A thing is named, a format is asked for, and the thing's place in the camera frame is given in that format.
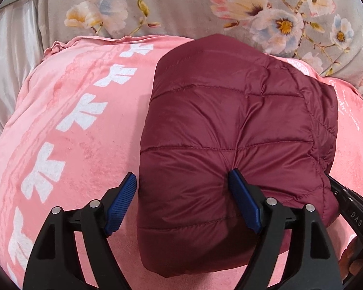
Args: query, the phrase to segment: floral pillow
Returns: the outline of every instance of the floral pillow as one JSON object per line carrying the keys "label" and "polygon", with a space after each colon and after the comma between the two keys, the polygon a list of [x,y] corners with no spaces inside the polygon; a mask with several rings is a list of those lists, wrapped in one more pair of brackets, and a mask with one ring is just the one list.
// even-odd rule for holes
{"label": "floral pillow", "polygon": [[360,0],[36,0],[43,45],[78,35],[111,38],[222,33],[263,52],[301,59],[363,95]]}

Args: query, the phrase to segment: bed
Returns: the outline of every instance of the bed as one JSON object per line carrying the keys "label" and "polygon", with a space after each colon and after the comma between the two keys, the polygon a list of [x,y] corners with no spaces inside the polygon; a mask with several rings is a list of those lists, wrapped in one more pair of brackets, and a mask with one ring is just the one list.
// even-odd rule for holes
{"label": "bed", "polygon": [[[363,0],[321,0],[322,6],[318,0],[257,1],[255,9],[252,1],[241,0],[238,9],[238,0],[0,0],[0,134],[43,51],[79,35],[226,34],[272,55],[302,59],[322,76],[351,83],[363,97]],[[250,23],[259,12],[265,12],[260,22]],[[264,31],[269,21],[279,28]],[[277,30],[289,37],[271,39]],[[0,268],[0,289],[17,289],[7,273]]]}

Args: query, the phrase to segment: black clamp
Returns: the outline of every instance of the black clamp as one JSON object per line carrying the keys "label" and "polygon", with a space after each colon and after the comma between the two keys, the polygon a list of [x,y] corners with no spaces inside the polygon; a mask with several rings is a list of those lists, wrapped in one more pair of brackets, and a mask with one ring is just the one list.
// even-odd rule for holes
{"label": "black clamp", "polygon": [[[333,178],[331,189],[341,214],[360,244],[353,259],[363,258],[363,197]],[[231,193],[246,225],[259,235],[256,249],[235,290],[363,290],[363,269],[342,284],[338,260],[320,216],[311,204],[302,209],[283,206],[250,185],[238,169],[228,175]],[[54,207],[36,239],[23,284],[24,290],[131,290],[107,243],[118,230],[136,192],[136,177],[128,173],[118,188],[79,210]],[[281,281],[268,287],[285,230],[292,230]],[[83,234],[98,288],[85,282],[74,232]]]}
{"label": "black clamp", "polygon": [[[131,290],[107,242],[119,229],[136,192],[128,173],[118,188],[78,210],[54,207],[35,241],[25,272],[23,290]],[[74,232],[82,232],[96,288],[85,282]]]}

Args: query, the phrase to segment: quilted fabric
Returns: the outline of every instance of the quilted fabric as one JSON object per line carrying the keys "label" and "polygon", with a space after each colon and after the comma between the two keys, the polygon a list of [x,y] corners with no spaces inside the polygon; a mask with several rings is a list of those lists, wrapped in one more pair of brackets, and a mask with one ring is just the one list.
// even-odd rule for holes
{"label": "quilted fabric", "polygon": [[[227,188],[233,168],[285,206],[314,204],[329,226],[338,203],[324,172],[334,159],[337,118],[333,87],[230,37],[167,53],[141,137],[144,266],[171,277],[248,263],[258,236]],[[286,235],[282,252],[289,241]]]}

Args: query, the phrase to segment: pink blanket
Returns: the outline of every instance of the pink blanket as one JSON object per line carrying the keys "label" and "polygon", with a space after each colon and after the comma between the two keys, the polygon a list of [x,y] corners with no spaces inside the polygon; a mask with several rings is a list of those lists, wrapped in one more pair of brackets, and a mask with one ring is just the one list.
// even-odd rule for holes
{"label": "pink blanket", "polygon": [[[27,261],[52,207],[81,208],[138,174],[140,136],[157,61],[190,39],[172,36],[56,42],[26,79],[16,111],[0,137],[0,264],[22,285]],[[307,64],[290,64],[335,87],[337,151],[331,175],[363,195],[363,100],[346,82],[320,78]],[[329,228],[338,256],[353,238],[340,218]],[[165,279],[143,268],[136,241],[136,199],[111,249],[133,289],[233,289],[244,268]],[[78,249],[95,285],[83,241]],[[279,281],[285,254],[272,283]]]}

